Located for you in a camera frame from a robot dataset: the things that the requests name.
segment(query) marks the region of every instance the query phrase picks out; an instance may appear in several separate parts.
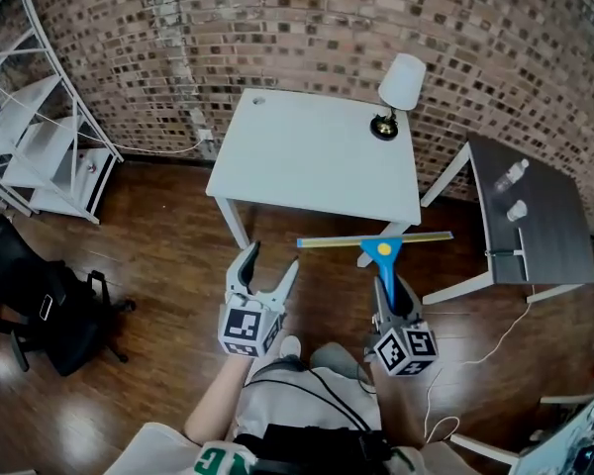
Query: white cup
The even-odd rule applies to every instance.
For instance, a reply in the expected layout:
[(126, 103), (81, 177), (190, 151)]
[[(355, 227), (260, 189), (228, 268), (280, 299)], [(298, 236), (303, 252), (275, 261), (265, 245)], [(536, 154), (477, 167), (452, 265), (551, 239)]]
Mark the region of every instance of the white cup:
[(524, 218), (528, 214), (528, 206), (521, 199), (513, 204), (513, 207), (506, 212), (506, 217), (511, 222)]

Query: metal shelving unit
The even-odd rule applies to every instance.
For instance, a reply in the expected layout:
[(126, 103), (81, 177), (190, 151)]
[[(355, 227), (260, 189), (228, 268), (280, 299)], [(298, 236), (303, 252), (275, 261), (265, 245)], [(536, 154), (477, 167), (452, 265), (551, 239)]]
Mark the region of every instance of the metal shelving unit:
[[(95, 210), (115, 162), (123, 158), (68, 79), (32, 0), (21, 2), (30, 27), (0, 51), (0, 67), (9, 56), (42, 52), (54, 74), (10, 94), (0, 110), (0, 168), (4, 168), (0, 175), (0, 205), (9, 204), (27, 216), (49, 211), (98, 224)], [(22, 49), (22, 44), (33, 37), (39, 46)], [(35, 122), (55, 89), (68, 94), (71, 114), (59, 120)], [(80, 144), (79, 132), (86, 125), (99, 147)], [(33, 190), (29, 200), (21, 195), (22, 189)]]

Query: electrical outlet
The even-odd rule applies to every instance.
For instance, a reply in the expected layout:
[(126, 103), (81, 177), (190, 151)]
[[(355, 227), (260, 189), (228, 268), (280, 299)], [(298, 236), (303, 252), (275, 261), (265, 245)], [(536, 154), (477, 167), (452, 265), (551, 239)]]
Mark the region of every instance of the electrical outlet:
[(212, 141), (214, 135), (211, 133), (210, 129), (198, 129), (198, 138), (200, 141)]

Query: lamp base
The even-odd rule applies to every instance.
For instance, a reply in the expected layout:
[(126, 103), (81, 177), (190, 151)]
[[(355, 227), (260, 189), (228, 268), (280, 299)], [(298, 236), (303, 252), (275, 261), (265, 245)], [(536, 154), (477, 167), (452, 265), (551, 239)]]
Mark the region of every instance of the lamp base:
[(396, 124), (394, 112), (392, 111), (390, 116), (376, 115), (369, 122), (369, 129), (376, 138), (383, 141), (392, 141), (398, 136), (398, 125)]

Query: white sneaker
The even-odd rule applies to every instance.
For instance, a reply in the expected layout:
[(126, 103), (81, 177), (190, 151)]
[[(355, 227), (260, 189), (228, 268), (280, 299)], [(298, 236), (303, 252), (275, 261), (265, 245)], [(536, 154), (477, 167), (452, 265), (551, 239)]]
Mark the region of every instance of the white sneaker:
[(283, 358), (287, 355), (301, 356), (301, 341), (297, 336), (287, 336), (279, 345), (279, 356)]

